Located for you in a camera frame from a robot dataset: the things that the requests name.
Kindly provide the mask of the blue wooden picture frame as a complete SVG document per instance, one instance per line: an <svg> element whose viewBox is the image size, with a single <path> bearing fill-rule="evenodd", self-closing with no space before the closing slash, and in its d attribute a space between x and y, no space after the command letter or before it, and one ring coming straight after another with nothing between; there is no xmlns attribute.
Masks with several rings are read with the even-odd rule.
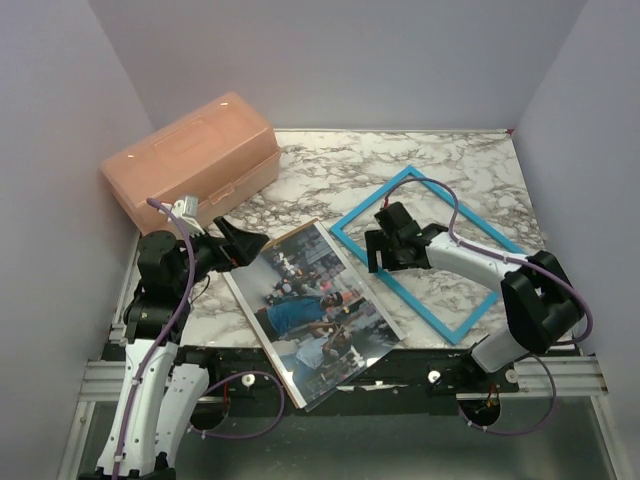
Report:
<svg viewBox="0 0 640 480"><path fill-rule="evenodd" d="M401 180L422 177L424 177L424 174L412 165L403 168L383 186L379 187L362 202L357 204L352 210L344 214L340 220L330 227L330 233L352 255L354 255L360 263L367 266L368 262L365 248L359 245L355 238L352 237L350 233L347 233L345 229L349 224L355 222L356 219L363 215L368 209L380 205L383 201L384 195L389 193L394 186L400 183ZM505 235L491 226L485 219L469 207L462 205L459 210L459 215L468 220L472 225L486 234L498 246L503 247L506 251L518 254L524 252L522 248L509 240ZM471 303L473 309L467 311L466 318L456 318L452 314L445 314L443 311L437 313L435 310L436 304L432 299L429 301L421 300L408 290L399 280L394 278L391 273L383 273L382 270L379 270L376 276L443 340L451 345L458 344L476 325L480 318L489 312L489 309L498 300L498 295L496 293L488 293L484 298L474 300Z"/></svg>

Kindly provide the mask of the printed photo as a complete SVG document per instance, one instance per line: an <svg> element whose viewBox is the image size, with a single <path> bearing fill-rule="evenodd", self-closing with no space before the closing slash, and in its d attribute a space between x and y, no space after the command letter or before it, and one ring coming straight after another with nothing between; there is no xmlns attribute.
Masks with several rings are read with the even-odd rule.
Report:
<svg viewBox="0 0 640 480"><path fill-rule="evenodd" d="M383 318L401 330L317 220L269 242L225 279L262 347L327 323Z"/></svg>

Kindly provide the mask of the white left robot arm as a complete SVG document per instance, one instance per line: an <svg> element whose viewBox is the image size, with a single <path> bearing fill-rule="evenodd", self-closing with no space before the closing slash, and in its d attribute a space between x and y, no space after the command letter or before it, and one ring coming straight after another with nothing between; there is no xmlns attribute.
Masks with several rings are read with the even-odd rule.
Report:
<svg viewBox="0 0 640 480"><path fill-rule="evenodd" d="M179 240L167 230L138 244L140 280L124 312L124 378L109 436L91 479L173 479L175 459L201 395L222 380L212 354L181 346L195 283L256 259L268 236L236 228L218 217L221 234Z"/></svg>

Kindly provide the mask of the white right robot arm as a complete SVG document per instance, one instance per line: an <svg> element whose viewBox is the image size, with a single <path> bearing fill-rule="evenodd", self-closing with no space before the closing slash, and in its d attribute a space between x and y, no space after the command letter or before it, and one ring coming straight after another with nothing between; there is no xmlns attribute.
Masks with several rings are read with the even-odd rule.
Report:
<svg viewBox="0 0 640 480"><path fill-rule="evenodd" d="M459 370L471 391L493 384L505 365L547 352L585 315L558 260L546 251L512 255L459 237L450 226L421 227L400 202L374 218L378 227L365 232L371 273L442 270L501 295L506 325L474 345Z"/></svg>

